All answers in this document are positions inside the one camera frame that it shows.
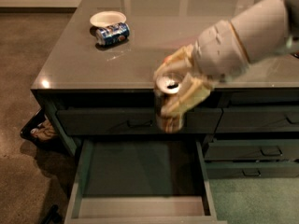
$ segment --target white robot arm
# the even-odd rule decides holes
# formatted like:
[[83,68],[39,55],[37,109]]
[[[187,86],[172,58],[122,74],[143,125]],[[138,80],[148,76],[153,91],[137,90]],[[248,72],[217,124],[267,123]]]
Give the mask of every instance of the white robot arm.
[[176,117],[204,101],[218,82],[245,73],[263,58],[299,50],[299,0],[262,0],[230,21],[201,33],[194,45],[179,49],[157,69],[185,78],[177,95],[162,108]]

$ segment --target drawer front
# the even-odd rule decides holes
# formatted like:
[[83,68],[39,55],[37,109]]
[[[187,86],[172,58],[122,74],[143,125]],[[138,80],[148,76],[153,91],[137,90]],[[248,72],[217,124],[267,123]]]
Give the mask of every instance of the drawer front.
[[299,177],[298,162],[206,163],[207,176],[218,178]]
[[206,161],[296,160],[299,139],[216,140],[208,144]]
[[152,136],[85,141],[65,223],[217,223],[199,148]]
[[[181,133],[214,133],[221,110],[187,113]],[[153,108],[83,108],[59,110],[58,120],[68,135],[162,133]]]
[[224,108],[217,133],[299,131],[299,106]]

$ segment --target brown concrete floor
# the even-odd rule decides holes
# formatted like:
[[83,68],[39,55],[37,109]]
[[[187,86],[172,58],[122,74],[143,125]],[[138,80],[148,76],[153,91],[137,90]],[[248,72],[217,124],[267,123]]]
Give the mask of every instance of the brown concrete floor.
[[71,15],[0,14],[0,223],[39,223],[53,204],[65,216],[74,159],[20,130],[39,110],[30,87]]

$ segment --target white bowl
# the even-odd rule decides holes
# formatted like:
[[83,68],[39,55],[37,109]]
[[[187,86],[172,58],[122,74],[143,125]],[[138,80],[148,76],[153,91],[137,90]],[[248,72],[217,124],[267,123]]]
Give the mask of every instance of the white bowl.
[[109,25],[125,22],[126,17],[119,11],[102,11],[94,14],[90,22],[93,26],[107,27]]

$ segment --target blue can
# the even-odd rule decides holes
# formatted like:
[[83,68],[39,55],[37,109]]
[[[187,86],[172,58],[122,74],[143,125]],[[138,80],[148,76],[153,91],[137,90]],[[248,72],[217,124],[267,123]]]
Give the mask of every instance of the blue can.
[[130,35],[130,29],[126,23],[120,22],[100,27],[95,35],[99,45],[106,47],[124,41]]

